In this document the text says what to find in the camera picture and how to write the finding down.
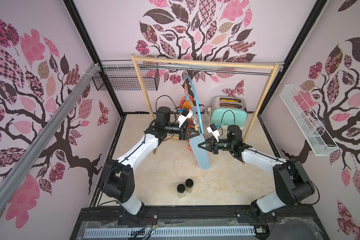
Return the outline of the grey blue insole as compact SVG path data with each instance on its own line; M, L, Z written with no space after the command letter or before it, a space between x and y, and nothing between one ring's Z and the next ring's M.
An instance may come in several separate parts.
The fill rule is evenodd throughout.
M190 139L190 146L197 159L199 167L202 170L208 170L211 167L211 162L207 154L207 151L202 148L199 148L198 146L200 143L203 143L204 141L205 138L203 135L193 137Z

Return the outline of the blue clip hanger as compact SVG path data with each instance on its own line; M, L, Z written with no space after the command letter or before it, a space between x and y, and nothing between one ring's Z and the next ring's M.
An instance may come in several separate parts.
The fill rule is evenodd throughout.
M204 127L203 127L203 121L202 121L202 116L201 116L202 111L200 109L200 103L199 103L195 85L193 83L192 78L188 74L184 75L183 80L185 83L186 100L190 101L192 111L195 115L195 123L196 123L196 125L199 126L198 129L199 129L200 133L204 134Z

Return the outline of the wooden clothes rack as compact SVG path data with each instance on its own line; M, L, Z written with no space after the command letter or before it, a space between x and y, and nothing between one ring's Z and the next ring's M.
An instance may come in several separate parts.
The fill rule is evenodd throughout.
M254 116L252 117L250 123L248 124L248 127L246 129L246 132L243 137L243 141L245 142L249 135L250 131L253 128L253 125L256 120L256 116L259 114L260 108L266 98L267 93L269 92L269 89L271 87L271 84L273 83L277 73L279 72L280 65L276 62L274 63L265 63L265 64L259 64L259 63L231 63L231 62L210 62L210 61L191 61L191 60L176 60L176 59L161 59L161 58L146 58L146 57L137 57L136 55L131 55L131 59L135 68L135 72L139 81L139 84L141 86L141 90L145 99L145 102L147 104L149 114L151 118L154 120L154 111L152 109L152 105L147 93L146 85L143 80L142 72L141 72L141 65L138 64L138 62L154 62L159 63L157 68L165 68L164 64L170 64L170 69L175 69L177 65L188 65L191 67L191 69L195 70L196 67L206 67L206 69L201 69L203 72L212 71L217 72L218 69L221 68L233 68L233 69L261 69L261 70L269 70L269 73L258 73L258 72L235 72L235 74L244 74L244 75L263 75L268 76L268 80L263 88L263 92L260 95L259 101L257 103L256 109L254 111Z

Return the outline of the orange rimmed grey insole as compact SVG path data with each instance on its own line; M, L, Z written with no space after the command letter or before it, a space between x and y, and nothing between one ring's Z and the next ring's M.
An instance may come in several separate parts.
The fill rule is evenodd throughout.
M193 149L192 149L192 147L191 147L191 143L190 143L190 140L187 140L187 142L188 142L188 150L189 151L191 151L191 152L193 152Z

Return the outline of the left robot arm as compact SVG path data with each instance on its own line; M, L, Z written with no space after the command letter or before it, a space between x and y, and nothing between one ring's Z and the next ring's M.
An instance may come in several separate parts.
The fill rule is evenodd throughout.
M101 192L115 199L127 213L137 216L143 212L143 203L138 200L135 191L134 170L143 160L167 138L167 135L178 135L180 140L189 140L200 136L196 124L191 121L194 113L185 108L179 111L176 121L171 121L172 111L160 107L156 118L144 131L143 137L128 152L116 160L107 160L101 177Z

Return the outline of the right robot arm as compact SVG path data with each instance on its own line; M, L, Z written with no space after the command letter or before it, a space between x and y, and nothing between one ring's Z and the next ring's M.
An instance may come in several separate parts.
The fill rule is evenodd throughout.
M275 190L251 203L253 216L267 214L286 206L294 206L316 192L315 184L299 161L279 159L257 151L244 143L239 126L228 126L225 139L219 138L220 131L215 125L208 127L208 132L213 136L199 143L200 149L213 154L228 151L235 159L258 167L274 177Z

